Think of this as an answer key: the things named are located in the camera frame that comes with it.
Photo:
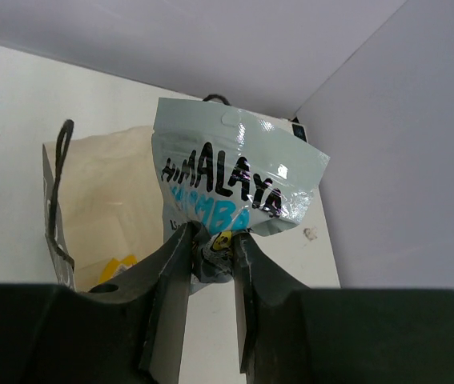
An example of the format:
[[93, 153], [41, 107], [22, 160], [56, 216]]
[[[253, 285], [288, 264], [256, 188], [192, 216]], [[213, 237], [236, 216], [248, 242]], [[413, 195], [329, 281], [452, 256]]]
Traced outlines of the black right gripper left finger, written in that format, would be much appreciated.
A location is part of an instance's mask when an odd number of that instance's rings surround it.
[[0, 383], [176, 383], [193, 227], [88, 292], [0, 284]]

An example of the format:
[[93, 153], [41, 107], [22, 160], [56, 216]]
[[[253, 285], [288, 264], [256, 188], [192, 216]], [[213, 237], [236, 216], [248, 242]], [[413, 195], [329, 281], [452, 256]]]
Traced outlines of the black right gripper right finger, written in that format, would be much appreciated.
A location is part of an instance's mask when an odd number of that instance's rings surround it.
[[454, 290], [310, 288], [233, 241], [249, 383], [454, 383]]

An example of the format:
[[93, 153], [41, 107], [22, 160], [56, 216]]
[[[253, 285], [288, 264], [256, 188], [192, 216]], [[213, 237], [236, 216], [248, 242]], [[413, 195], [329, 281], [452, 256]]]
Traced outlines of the yellow snack packet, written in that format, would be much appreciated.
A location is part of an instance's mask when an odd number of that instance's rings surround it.
[[99, 276], [98, 283], [103, 284], [104, 282], [118, 276], [119, 274], [130, 269], [137, 262], [138, 261], [133, 254], [130, 254], [121, 260], [118, 260], [117, 258], [112, 258], [102, 270], [102, 273]]

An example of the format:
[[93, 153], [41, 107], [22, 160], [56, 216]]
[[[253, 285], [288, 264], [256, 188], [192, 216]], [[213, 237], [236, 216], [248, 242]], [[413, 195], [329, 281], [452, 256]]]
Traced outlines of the grey white paper coffee bag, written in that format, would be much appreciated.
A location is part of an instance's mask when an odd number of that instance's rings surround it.
[[158, 250], [163, 196], [151, 125], [75, 139], [68, 118], [42, 146], [45, 237], [58, 283], [87, 292], [106, 264]]

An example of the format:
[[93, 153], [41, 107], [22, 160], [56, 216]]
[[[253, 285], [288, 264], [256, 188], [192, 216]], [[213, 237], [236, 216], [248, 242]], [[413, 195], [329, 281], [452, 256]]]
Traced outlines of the light blue Himalaya snack pouch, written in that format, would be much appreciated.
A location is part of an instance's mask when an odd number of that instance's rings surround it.
[[234, 236], [298, 226], [329, 162], [280, 124], [217, 102], [162, 98], [153, 128], [164, 234], [196, 226], [197, 288], [231, 280]]

